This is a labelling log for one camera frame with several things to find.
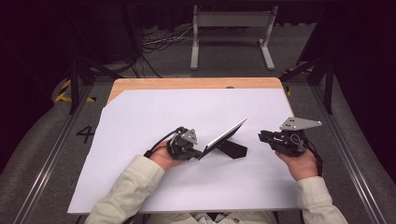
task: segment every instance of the white sheet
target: white sheet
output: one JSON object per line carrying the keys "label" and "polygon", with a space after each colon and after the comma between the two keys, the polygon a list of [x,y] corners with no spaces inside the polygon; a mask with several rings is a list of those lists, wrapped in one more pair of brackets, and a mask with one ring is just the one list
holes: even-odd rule
{"label": "white sheet", "polygon": [[107,105],[96,129],[68,213],[90,213],[135,155],[143,155],[175,128],[195,129],[206,144],[243,118],[231,141],[247,156],[232,160],[213,150],[165,174],[140,212],[233,211],[297,207],[295,181],[260,130],[279,132],[292,116],[282,89],[124,91]]}

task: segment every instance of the metal bracket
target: metal bracket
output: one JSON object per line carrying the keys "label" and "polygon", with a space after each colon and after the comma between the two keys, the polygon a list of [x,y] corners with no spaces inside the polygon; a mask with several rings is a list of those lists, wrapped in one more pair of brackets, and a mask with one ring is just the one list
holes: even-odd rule
{"label": "metal bracket", "polygon": [[279,127],[280,130],[285,131],[299,131],[309,128],[316,128],[321,126],[320,121],[314,121],[309,119],[299,119],[295,117],[289,117],[286,121]]}
{"label": "metal bracket", "polygon": [[188,142],[195,144],[195,145],[198,144],[198,139],[197,139],[194,129],[191,129],[191,130],[183,133],[180,137]]}

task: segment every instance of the sleeve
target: sleeve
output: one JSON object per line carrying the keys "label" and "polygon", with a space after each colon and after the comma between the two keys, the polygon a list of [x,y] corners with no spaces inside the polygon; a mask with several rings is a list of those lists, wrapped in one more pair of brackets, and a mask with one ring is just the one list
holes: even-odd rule
{"label": "sleeve", "polygon": [[107,196],[98,201],[85,223],[122,223],[135,215],[154,192],[165,170],[150,159],[136,156]]}
{"label": "sleeve", "polygon": [[338,208],[332,205],[332,196],[322,177],[310,177],[297,181],[298,204],[303,210],[306,224],[347,223]]}

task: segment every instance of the metal rail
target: metal rail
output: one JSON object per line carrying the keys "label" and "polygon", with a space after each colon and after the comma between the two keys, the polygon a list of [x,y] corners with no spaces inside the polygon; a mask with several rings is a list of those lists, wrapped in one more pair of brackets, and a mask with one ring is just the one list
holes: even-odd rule
{"label": "metal rail", "polygon": [[321,113],[324,115],[326,119],[325,122],[329,125],[332,136],[338,146],[338,151],[343,159],[343,162],[349,172],[349,175],[352,179],[353,184],[359,195],[361,196],[361,201],[363,202],[366,211],[372,220],[372,223],[377,224],[385,224],[387,221],[384,219],[375,198],[370,191],[367,181],[364,175],[361,173],[361,169],[359,169],[358,164],[356,163],[353,155],[347,145],[347,142],[343,135],[341,134],[341,130],[337,125],[337,121],[335,118],[328,114],[325,105],[323,104],[323,93],[320,91],[318,86],[311,86],[311,91],[315,97],[315,100],[318,103],[318,106],[321,110]]}
{"label": "metal rail", "polygon": [[[92,86],[84,86],[82,89],[82,94],[80,96],[80,102],[85,102],[86,99],[88,98],[90,92],[91,92]],[[64,143],[65,140],[67,139],[67,136],[70,133],[71,128],[73,127],[73,124],[75,123],[79,112],[81,111],[82,107],[84,104],[79,104],[79,106],[76,108],[76,111],[73,113],[73,115],[70,115],[66,122],[64,123],[64,126],[61,130],[61,133],[59,134],[54,146],[52,147],[51,152],[49,153],[49,156],[47,157],[46,161],[44,162],[43,167],[41,168],[40,173],[38,174],[35,183],[33,184],[32,188],[30,189],[30,192],[28,196],[26,197],[19,213],[14,219],[14,224],[20,224],[20,223],[27,223],[29,220],[30,215],[32,215],[33,210],[35,209],[35,206],[40,199],[40,196],[46,187],[50,176],[52,174],[53,169],[55,168],[55,165],[57,161],[59,160],[59,157],[62,154],[62,151],[64,149]]]}

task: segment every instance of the person's right hand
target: person's right hand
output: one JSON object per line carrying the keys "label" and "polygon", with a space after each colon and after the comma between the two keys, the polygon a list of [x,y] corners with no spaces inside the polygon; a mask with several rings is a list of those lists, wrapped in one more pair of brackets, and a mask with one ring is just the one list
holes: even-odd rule
{"label": "person's right hand", "polygon": [[172,159],[166,149],[166,143],[167,141],[161,142],[149,158],[157,162],[165,171],[168,171],[170,168],[180,165],[183,161]]}
{"label": "person's right hand", "polygon": [[317,159],[310,150],[298,157],[289,157],[277,151],[276,155],[288,165],[291,176],[296,181],[318,176]]}

